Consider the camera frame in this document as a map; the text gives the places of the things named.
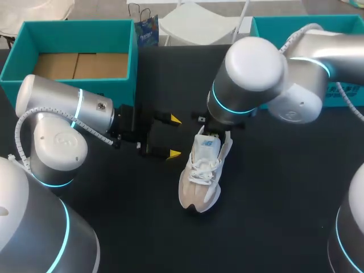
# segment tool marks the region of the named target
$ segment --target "sneaker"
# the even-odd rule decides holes
[[[200,213],[210,209],[220,196],[218,181],[225,158],[233,145],[229,131],[225,132],[222,146],[218,137],[202,135],[203,131],[204,127],[195,136],[179,182],[179,200],[182,207],[192,208]]]

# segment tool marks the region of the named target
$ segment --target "black tabletop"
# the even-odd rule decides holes
[[[140,158],[87,135],[89,154],[64,200],[95,229],[99,273],[330,272],[326,240],[355,171],[364,162],[364,125],[348,108],[324,109],[308,125],[266,111],[244,131],[220,180],[221,196],[202,215],[185,212],[178,181],[199,127],[191,111],[206,95],[227,46],[139,50],[137,94],[182,125],[156,124],[155,143],[181,151],[167,162]],[[1,61],[7,51],[0,51]],[[16,154],[16,116],[0,92],[0,156]],[[24,128],[29,147],[29,132]]]

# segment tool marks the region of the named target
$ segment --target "shoe tongue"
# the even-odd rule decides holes
[[[200,159],[215,161],[220,151],[221,142],[218,138],[210,135],[196,135],[195,143],[193,144],[193,162]]]

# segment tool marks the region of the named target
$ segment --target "shoelace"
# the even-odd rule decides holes
[[[203,163],[205,163],[207,166],[204,166],[202,169],[200,166]],[[212,178],[214,176],[212,172],[215,171],[220,164],[221,160],[219,159],[216,159],[215,162],[211,162],[207,159],[200,159],[197,162],[192,163],[192,170],[189,174],[188,180],[200,185],[211,185],[213,182]]]

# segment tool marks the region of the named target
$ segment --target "floor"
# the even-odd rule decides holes
[[[201,3],[204,8],[223,16],[239,16],[244,2]],[[140,5],[140,9],[150,8],[151,14],[161,18],[175,8],[176,4]],[[355,9],[339,0],[298,0],[298,1],[252,1],[247,16],[297,15],[297,14],[360,14],[364,10]],[[131,17],[139,20],[137,7],[131,6]],[[75,8],[69,19],[126,19],[129,12],[126,0],[76,0]],[[171,41],[172,46],[180,45]],[[0,38],[0,48],[7,48],[4,38]]]

